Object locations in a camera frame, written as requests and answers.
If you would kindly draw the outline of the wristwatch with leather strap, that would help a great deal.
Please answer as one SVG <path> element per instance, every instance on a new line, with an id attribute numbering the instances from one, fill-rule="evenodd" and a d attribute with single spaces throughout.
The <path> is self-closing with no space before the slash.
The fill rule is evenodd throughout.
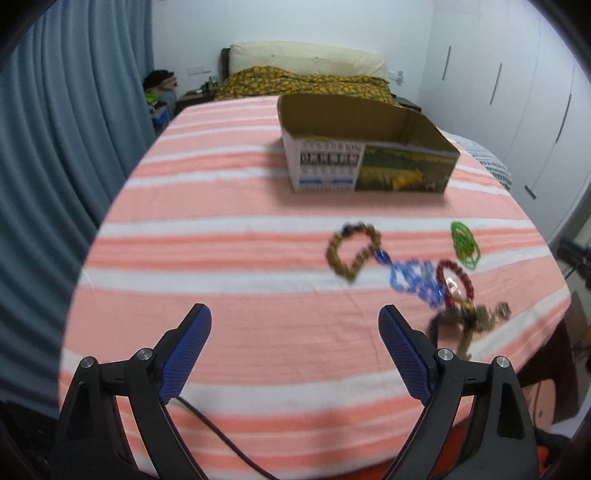
<path id="1" fill-rule="evenodd" d="M 471 355 L 468 353 L 468 349 L 472 342 L 473 335 L 476 332 L 476 310 L 466 307 L 452 307 L 446 308 L 436 314 L 430 320 L 427 330 L 427 336 L 435 347 L 438 346 L 441 327 L 448 329 L 454 328 L 456 331 L 462 333 L 456 355 L 463 360 L 470 360 Z"/>

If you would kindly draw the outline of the white wardrobe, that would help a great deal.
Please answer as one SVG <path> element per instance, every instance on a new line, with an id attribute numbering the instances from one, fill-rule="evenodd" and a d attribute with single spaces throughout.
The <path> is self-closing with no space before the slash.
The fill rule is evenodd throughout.
<path id="1" fill-rule="evenodd" d="M 530 1 L 437 1 L 419 91 L 424 113 L 508 167 L 547 242 L 590 185 L 590 82 Z"/>

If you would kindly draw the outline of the pink striped bed sheet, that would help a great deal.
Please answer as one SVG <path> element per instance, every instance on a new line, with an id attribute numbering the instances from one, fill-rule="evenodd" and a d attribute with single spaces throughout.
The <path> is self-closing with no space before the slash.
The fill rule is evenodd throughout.
<path id="1" fill-rule="evenodd" d="M 79 360 L 125 360 L 153 346 L 190 308 L 212 329 L 169 412 L 213 479 L 250 479 L 252 458 L 283 479 L 381 475 L 421 414 L 378 331 L 393 304 L 425 329 L 432 310 L 369 262 L 356 282 L 325 261 L 345 224 L 375 226 L 397 260 L 454 256 L 464 222 L 482 251 L 476 300 L 512 315 L 473 341 L 477 361 L 523 367 L 553 334 L 571 295 L 518 203 L 462 155 L 441 195 L 297 193 L 276 99 L 211 102 L 180 113 L 113 203 L 70 307 L 59 382 Z"/>

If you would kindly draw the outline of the printed cardboard box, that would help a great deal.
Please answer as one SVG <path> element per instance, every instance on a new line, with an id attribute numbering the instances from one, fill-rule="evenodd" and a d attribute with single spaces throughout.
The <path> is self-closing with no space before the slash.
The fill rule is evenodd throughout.
<path id="1" fill-rule="evenodd" d="M 283 150 L 295 192 L 441 194 L 459 150 L 423 114 L 344 95 L 277 100 Z"/>

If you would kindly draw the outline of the blue curtain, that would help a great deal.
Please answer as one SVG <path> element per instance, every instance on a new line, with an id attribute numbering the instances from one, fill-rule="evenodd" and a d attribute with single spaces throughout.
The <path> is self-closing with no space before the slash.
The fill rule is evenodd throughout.
<path id="1" fill-rule="evenodd" d="M 47 416 L 83 262 L 155 139 L 151 16 L 147 1 L 43 1 L 1 65 L 1 398 Z"/>

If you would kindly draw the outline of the cream headboard pillow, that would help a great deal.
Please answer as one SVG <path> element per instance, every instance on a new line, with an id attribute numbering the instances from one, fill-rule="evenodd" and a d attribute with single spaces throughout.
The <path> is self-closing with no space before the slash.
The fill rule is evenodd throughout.
<path id="1" fill-rule="evenodd" d="M 386 79 L 386 60 L 378 54 L 304 42 L 249 41 L 231 44 L 228 73 L 270 66 L 301 75 L 370 76 Z"/>

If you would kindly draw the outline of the yellow floral blanket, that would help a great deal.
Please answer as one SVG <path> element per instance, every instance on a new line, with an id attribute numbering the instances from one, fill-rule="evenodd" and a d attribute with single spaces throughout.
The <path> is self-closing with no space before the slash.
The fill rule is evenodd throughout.
<path id="1" fill-rule="evenodd" d="M 342 95 L 395 104 L 389 84 L 366 75 L 304 75 L 272 66 L 254 66 L 232 74 L 218 87 L 215 101 L 291 94 Z"/>

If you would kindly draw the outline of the dark wooden nightstand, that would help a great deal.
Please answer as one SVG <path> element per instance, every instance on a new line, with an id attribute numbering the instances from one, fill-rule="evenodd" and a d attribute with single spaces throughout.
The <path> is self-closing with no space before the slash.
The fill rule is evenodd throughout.
<path id="1" fill-rule="evenodd" d="M 212 102 L 215 99 L 215 95 L 215 90 L 201 93 L 185 93 L 176 100 L 174 115 L 180 114 L 188 107 Z"/>

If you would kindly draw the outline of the dark plush toy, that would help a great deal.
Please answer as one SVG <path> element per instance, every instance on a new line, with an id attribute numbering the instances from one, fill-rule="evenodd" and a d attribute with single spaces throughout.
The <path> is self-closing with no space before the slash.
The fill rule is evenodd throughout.
<path id="1" fill-rule="evenodd" d="M 142 83 L 145 101 L 150 108 L 160 103 L 174 106 L 176 103 L 177 78 L 172 71 L 153 70 Z"/>

